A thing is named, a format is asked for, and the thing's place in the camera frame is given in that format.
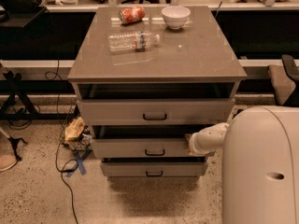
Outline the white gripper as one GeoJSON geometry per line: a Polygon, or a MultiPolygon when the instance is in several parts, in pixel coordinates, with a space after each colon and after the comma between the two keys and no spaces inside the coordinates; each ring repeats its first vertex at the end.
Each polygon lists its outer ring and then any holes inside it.
{"type": "Polygon", "coordinates": [[[204,156],[206,154],[206,151],[202,149],[199,146],[198,140],[197,140],[197,134],[196,133],[186,133],[184,135],[188,146],[189,146],[189,153],[193,156],[204,156]]]}

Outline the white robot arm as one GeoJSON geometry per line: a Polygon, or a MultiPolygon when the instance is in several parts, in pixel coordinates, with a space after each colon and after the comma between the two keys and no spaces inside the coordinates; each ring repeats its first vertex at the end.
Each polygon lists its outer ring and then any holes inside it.
{"type": "Polygon", "coordinates": [[[299,108],[254,106],[186,136],[222,150],[222,224],[299,224],[299,108]]]}

